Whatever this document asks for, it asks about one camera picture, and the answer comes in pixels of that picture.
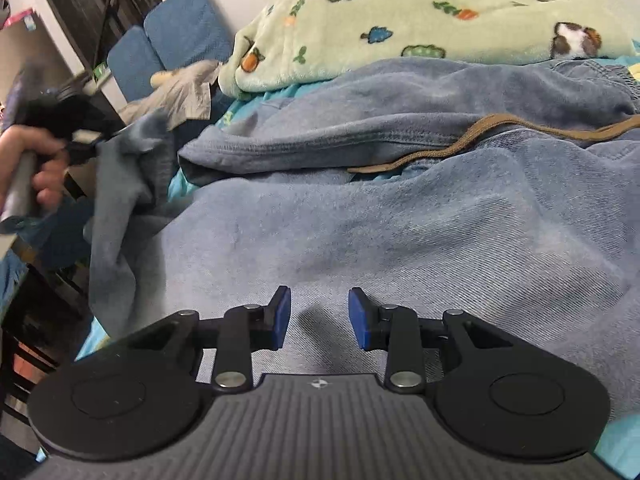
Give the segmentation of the yellow plush toy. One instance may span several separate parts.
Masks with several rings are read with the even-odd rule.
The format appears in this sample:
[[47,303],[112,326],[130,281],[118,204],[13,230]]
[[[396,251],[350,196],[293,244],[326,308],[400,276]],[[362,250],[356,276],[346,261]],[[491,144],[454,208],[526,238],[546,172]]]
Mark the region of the yellow plush toy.
[[175,76],[175,72],[173,70],[159,70],[151,76],[150,85],[153,89],[160,88],[162,84],[167,82],[173,76]]

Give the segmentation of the blue folded cushion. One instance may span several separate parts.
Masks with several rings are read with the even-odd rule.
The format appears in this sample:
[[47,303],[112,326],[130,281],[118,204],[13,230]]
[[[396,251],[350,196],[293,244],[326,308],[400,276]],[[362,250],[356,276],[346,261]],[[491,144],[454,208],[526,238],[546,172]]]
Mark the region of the blue folded cushion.
[[151,77],[193,63],[227,61],[233,38],[212,0],[164,0],[108,52],[106,64],[128,102],[149,96]]

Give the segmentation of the green cartoon fleece blanket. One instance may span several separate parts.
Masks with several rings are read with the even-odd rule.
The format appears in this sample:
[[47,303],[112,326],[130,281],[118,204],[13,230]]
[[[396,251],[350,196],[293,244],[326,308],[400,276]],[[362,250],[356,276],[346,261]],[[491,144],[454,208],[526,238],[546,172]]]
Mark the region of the green cartoon fleece blanket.
[[271,0],[238,31],[218,76],[242,99],[386,58],[525,65],[634,55],[601,0]]

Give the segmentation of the grey cloth on chair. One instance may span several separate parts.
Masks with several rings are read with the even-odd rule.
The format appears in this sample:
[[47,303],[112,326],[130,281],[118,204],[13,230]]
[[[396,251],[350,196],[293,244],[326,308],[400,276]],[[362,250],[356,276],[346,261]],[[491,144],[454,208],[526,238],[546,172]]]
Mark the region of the grey cloth on chair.
[[221,62],[198,61],[174,70],[175,76],[153,89],[145,98],[127,103],[119,112],[120,119],[131,125],[141,117],[160,110],[167,129],[174,130],[188,120],[209,119],[212,114],[213,86],[217,83]]

